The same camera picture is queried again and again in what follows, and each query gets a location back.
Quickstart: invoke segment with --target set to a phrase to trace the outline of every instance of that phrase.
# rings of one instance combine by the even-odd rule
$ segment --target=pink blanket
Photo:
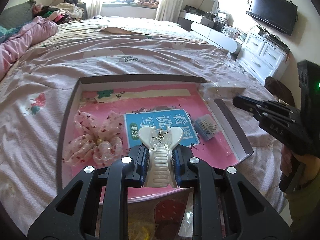
[[[0,43],[0,80],[30,46],[55,35],[57,29],[55,22],[38,16],[31,23],[24,25],[16,35]]]

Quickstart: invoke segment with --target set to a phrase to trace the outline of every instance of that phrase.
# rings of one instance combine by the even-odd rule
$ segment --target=television screen
[[[291,35],[297,11],[298,7],[287,0],[252,0],[247,14],[267,26]]]

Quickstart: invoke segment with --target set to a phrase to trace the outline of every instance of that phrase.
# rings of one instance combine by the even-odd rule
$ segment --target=bed sheet
[[[77,79],[92,75],[182,74],[211,81],[212,96],[224,99],[255,152],[237,168],[282,210],[281,144],[232,105],[238,87],[246,87],[245,96],[273,99],[258,80],[226,57],[227,51],[212,45],[106,34],[96,32],[99,25],[101,20],[60,25],[55,36],[31,47],[0,83],[0,201],[22,232],[27,233],[57,194],[56,151],[63,114]]]

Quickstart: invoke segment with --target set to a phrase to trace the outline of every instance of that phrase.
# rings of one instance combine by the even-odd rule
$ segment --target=metal bolt
[[[121,159],[121,162],[122,162],[122,163],[130,163],[131,161],[132,161],[132,158],[129,157],[129,156],[123,157],[123,158]]]
[[[229,168],[227,168],[227,172],[229,172],[231,174],[235,174],[237,172],[237,169],[235,167],[229,167]]]
[[[92,167],[92,166],[87,166],[84,168],[85,173],[91,173],[93,171],[94,171],[94,167]]]
[[[196,158],[196,157],[192,157],[192,158],[190,158],[190,162],[193,163],[193,164],[197,164],[197,163],[200,162],[200,160],[198,158]]]

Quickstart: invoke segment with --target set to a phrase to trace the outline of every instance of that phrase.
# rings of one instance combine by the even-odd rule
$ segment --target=brown fuzzy object
[[[264,87],[276,98],[283,100],[290,106],[296,106],[291,91],[279,80],[267,77]]]

